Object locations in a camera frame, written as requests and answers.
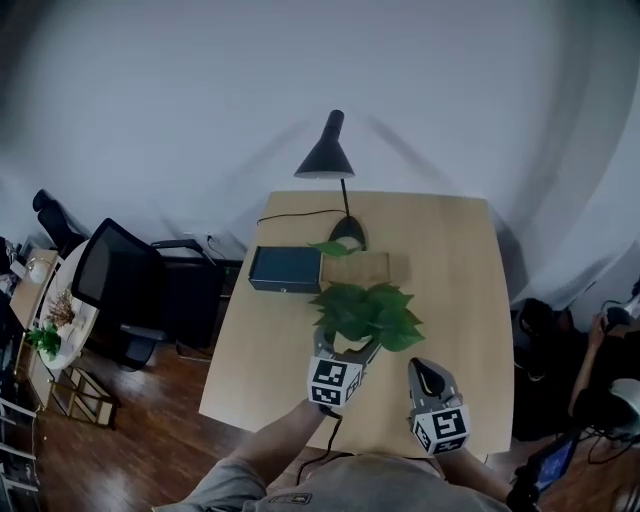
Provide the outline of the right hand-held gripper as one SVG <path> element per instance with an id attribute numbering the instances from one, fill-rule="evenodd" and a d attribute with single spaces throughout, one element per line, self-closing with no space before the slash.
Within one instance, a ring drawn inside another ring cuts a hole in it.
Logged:
<path id="1" fill-rule="evenodd" d="M 453 374 L 431 360 L 413 357 L 408 364 L 408 380 L 414 407 L 409 425 L 426 454 L 440 455 L 464 448 L 471 422 Z"/>

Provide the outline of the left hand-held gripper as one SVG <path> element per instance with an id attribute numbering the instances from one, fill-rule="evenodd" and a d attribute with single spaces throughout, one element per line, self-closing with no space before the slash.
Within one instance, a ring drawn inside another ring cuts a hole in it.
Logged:
<path id="1" fill-rule="evenodd" d="M 381 345 L 371 338 L 358 350 L 335 352 L 334 332 L 318 326 L 313 336 L 314 356 L 310 360 L 307 391 L 310 402 L 328 407 L 344 407 L 361 386 L 366 367 Z"/>

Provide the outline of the green potted plant white pot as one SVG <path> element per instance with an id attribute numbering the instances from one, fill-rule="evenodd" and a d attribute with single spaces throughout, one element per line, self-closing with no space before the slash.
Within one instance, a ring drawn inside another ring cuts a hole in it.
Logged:
<path id="1" fill-rule="evenodd" d="M 336 257 L 368 251 L 339 241 L 313 243 L 311 247 L 322 256 Z M 320 293 L 310 301 L 320 314 L 316 326 L 323 326 L 350 342 L 373 338 L 390 352 L 407 350 L 425 340 L 419 329 L 422 321 L 409 309 L 413 296 L 400 286 L 331 283 L 320 287 Z"/>

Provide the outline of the person's left forearm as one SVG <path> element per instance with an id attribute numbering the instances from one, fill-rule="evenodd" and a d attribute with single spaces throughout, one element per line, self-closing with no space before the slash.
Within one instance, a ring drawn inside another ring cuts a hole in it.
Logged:
<path id="1" fill-rule="evenodd" d="M 243 463 L 269 485 L 301 454 L 324 419 L 325 414 L 315 403 L 303 400 L 244 439 L 228 459 Z"/>

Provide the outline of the person's right forearm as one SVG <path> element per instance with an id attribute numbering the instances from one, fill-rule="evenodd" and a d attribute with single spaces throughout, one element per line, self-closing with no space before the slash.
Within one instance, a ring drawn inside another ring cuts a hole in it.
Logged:
<path id="1" fill-rule="evenodd" d="M 509 485 L 466 449 L 436 454 L 435 459 L 450 483 L 473 489 L 498 501 L 506 499 Z"/>

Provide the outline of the dried brown plant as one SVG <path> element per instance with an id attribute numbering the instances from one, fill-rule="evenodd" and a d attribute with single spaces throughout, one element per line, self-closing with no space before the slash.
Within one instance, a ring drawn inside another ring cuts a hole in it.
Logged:
<path id="1" fill-rule="evenodd" d="M 76 316 L 73 310 L 73 296 L 68 288 L 48 300 L 49 311 L 46 319 L 57 328 L 71 324 Z"/>

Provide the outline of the small green potted plant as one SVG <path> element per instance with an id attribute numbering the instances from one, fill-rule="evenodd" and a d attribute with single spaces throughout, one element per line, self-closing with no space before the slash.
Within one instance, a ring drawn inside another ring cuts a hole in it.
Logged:
<path id="1" fill-rule="evenodd" d="M 54 324 L 31 330 L 27 334 L 27 340 L 34 349 L 46 354 L 50 360 L 54 359 L 60 351 L 61 337 Z"/>

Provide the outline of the black storage box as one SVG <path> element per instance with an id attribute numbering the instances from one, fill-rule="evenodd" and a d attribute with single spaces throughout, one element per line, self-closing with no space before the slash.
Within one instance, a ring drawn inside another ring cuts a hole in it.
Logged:
<path id="1" fill-rule="evenodd" d="M 258 246 L 248 279 L 259 291 L 317 295 L 321 258 L 313 247 Z"/>

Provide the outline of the person's grey shirt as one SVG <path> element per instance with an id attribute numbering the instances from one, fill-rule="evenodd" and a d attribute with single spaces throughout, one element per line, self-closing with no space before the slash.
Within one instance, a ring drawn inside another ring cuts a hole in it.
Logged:
<path id="1" fill-rule="evenodd" d="M 182 501 L 153 512 L 511 512 L 501 502 L 452 485 L 397 457 L 343 457 L 299 485 L 269 494 L 244 461 L 218 462 Z"/>

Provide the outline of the black mesh office chair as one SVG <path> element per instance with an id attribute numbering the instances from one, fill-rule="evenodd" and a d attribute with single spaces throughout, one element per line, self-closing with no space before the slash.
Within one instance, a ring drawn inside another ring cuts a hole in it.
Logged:
<path id="1" fill-rule="evenodd" d="M 89 347 L 130 371 L 158 344 L 208 362 L 226 272 L 193 239 L 148 244 L 105 219 L 80 257 L 71 291 L 98 310 L 103 335 Z"/>

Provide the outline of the round white side table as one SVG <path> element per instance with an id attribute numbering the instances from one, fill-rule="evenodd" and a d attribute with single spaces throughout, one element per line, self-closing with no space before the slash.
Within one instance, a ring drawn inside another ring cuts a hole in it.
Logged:
<path id="1" fill-rule="evenodd" d="M 54 268 L 53 277 L 48 283 L 38 321 L 34 323 L 39 328 L 44 328 L 49 324 L 46 317 L 49 315 L 53 301 L 64 291 L 71 291 L 71 284 L 78 268 L 81 256 L 88 245 L 84 241 L 76 247 L 64 260 L 58 259 Z M 60 371 L 69 366 L 77 357 L 81 355 L 82 349 L 88 340 L 94 323 L 98 316 L 98 309 L 86 302 L 71 297 L 71 309 L 74 318 L 70 324 L 57 328 L 61 338 L 60 350 L 56 357 L 49 356 L 43 351 L 40 356 L 52 372 Z"/>

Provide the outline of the black headrest office chair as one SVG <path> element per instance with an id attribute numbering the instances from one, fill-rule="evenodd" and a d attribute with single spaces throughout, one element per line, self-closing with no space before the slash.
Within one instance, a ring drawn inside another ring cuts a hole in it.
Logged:
<path id="1" fill-rule="evenodd" d="M 62 259 L 66 259 L 86 240 L 86 237 L 70 222 L 60 203 L 46 190 L 40 189 L 35 194 L 32 207 L 39 223 L 49 235 Z"/>

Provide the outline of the light wooden shelf board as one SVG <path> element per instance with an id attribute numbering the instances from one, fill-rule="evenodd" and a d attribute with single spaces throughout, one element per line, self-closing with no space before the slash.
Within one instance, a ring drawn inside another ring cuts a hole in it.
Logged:
<path id="1" fill-rule="evenodd" d="M 36 313 L 42 304 L 46 289 L 55 273 L 58 253 L 55 250 L 33 249 L 29 254 L 28 261 L 32 258 L 42 258 L 48 261 L 51 268 L 46 280 L 42 284 L 33 283 L 29 279 L 26 268 L 24 278 L 19 281 L 13 291 L 10 299 L 10 307 L 21 327 L 24 329 L 29 329 L 36 318 Z"/>

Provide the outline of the white metal rack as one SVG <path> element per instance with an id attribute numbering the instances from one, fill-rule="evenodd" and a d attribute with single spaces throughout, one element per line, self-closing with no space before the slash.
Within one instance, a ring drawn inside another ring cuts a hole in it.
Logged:
<path id="1" fill-rule="evenodd" d="M 27 423 L 31 432 L 31 449 L 29 451 L 17 448 L 7 441 L 6 426 L 19 426 L 19 422 L 11 418 L 11 411 L 26 416 L 30 420 L 30 422 Z M 41 482 L 37 473 L 37 457 L 34 451 L 35 423 L 41 411 L 42 408 L 40 406 L 31 410 L 0 397 L 0 499 L 6 503 L 6 507 L 10 512 L 14 512 L 15 509 L 11 494 L 12 491 L 28 494 L 37 494 L 40 492 Z M 11 477 L 7 474 L 3 459 L 4 455 L 7 455 L 9 458 L 26 460 L 26 481 L 22 481 L 18 477 Z"/>

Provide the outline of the gold frame rack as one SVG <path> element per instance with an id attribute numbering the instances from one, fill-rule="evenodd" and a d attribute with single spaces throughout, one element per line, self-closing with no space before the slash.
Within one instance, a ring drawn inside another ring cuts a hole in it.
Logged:
<path id="1" fill-rule="evenodd" d="M 69 366 L 50 379 L 56 412 L 69 420 L 114 430 L 120 401 L 86 370 Z"/>

